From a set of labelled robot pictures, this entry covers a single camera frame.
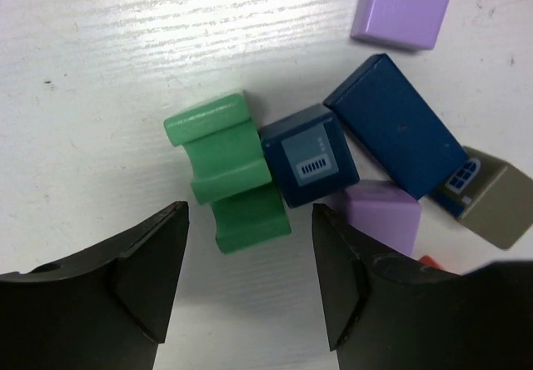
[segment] white wooden surface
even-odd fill
[[[233,256],[195,205],[162,120],[234,88],[260,124],[320,102],[380,48],[349,41],[356,0],[0,0],[0,273],[26,272],[174,200],[191,231],[156,369],[336,369],[327,351],[311,208],[294,233]],[[533,0],[451,0],[437,47],[390,52],[465,144],[533,175]],[[364,178],[383,174],[353,148]],[[415,254],[451,271],[502,252],[432,203]]]

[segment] lavender block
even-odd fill
[[[422,209],[407,192],[388,181],[360,181],[333,197],[333,209],[359,231],[410,256]]]
[[[412,50],[433,49],[449,0],[359,0],[351,36]]]

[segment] toy block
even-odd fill
[[[359,181],[341,124],[321,104],[265,126],[259,133],[272,176],[290,208]]]
[[[419,262],[424,263],[428,266],[431,266],[432,268],[438,268],[439,270],[444,270],[444,268],[442,268],[442,266],[439,263],[435,262],[435,260],[433,260],[433,258],[429,255],[422,256]]]
[[[465,150],[470,160],[431,197],[471,231],[509,249],[533,224],[533,180],[504,160]]]
[[[291,233],[280,193],[273,183],[213,202],[217,245],[233,253]]]
[[[367,59],[324,104],[415,199],[436,189],[468,160],[385,54]]]
[[[411,255],[422,209],[393,182],[361,180],[331,200],[332,208],[354,228],[399,253]]]
[[[449,1],[359,0],[351,36],[405,49],[433,49]]]
[[[261,142],[241,94],[196,106],[164,122],[172,145],[192,164],[192,191],[212,203],[271,181]]]

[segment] dark blue cube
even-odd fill
[[[359,182],[341,124],[320,103],[259,133],[272,178],[290,208]]]
[[[416,199],[436,189],[468,155],[385,54],[364,62],[324,104]]]

